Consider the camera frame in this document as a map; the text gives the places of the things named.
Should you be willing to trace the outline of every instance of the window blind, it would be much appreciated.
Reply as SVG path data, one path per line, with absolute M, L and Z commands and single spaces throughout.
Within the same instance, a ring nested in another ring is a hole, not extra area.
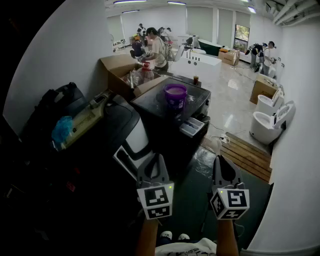
M 231 46 L 231 37 L 233 31 L 233 11 L 226 9 L 218 9 L 219 24 L 218 24 L 218 45 Z
M 250 28 L 250 14 L 236 11 L 235 12 L 235 24 Z
M 200 39 L 212 42 L 213 9 L 208 7 L 187 7 L 187 32 Z
M 109 32 L 113 35 L 114 41 L 119 41 L 124 39 L 124 32 L 122 29 L 121 17 L 120 15 L 112 16 L 107 18 Z

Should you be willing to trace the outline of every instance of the man in white shirt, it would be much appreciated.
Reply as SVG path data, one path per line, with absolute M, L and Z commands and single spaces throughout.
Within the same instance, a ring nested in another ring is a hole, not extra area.
M 271 64 L 274 63 L 274 47 L 275 43 L 270 41 L 268 44 L 268 47 L 264 49 L 264 63 L 262 65 L 262 70 L 260 74 L 263 74 L 265 76 L 269 76 L 269 68 Z
M 161 35 L 168 38 L 168 41 L 170 41 L 171 28 L 170 27 L 166 28 Z
M 139 24 L 139 27 L 137 29 L 137 34 L 140 36 L 140 40 L 144 46 L 146 45 L 146 29 L 142 25 L 142 23 Z
M 151 56 L 146 57 L 143 61 L 152 61 L 154 60 L 154 68 L 156 70 L 168 71 L 169 64 L 167 61 L 169 50 L 168 46 L 162 41 L 158 36 L 158 32 L 154 27 L 149 27 L 146 30 L 146 35 L 148 38 L 153 40 Z

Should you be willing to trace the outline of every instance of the ceiling light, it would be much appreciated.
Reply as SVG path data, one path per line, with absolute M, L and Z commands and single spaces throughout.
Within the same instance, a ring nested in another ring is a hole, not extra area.
M 113 4 L 126 4 L 126 3 L 140 3 L 140 2 L 146 2 L 147 0 L 124 0 L 124 1 L 115 1 Z
M 256 13 L 256 10 L 253 7 L 248 7 L 248 9 L 249 9 L 250 12 L 252 12 L 254 14 Z
M 139 12 L 140 10 L 128 10 L 128 11 L 123 11 L 123 14 L 127 14 L 127 13 L 134 13 L 134 12 Z
M 173 4 L 173 5 L 182 5 L 182 6 L 185 6 L 185 5 L 186 5 L 185 2 L 173 2 L 173 1 L 168 1 L 167 3 L 168 3 L 168 4 Z

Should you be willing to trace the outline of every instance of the window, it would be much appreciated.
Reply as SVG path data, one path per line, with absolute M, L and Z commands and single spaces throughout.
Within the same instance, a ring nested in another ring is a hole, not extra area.
M 235 25 L 233 49 L 240 50 L 243 53 L 247 50 L 249 30 L 248 27 Z

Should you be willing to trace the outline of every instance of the purple bucket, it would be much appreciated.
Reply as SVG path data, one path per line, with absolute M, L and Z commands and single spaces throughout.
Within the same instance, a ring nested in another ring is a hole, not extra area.
M 172 110 L 182 110 L 186 104 L 187 87 L 182 84 L 167 84 L 164 87 L 165 99 Z

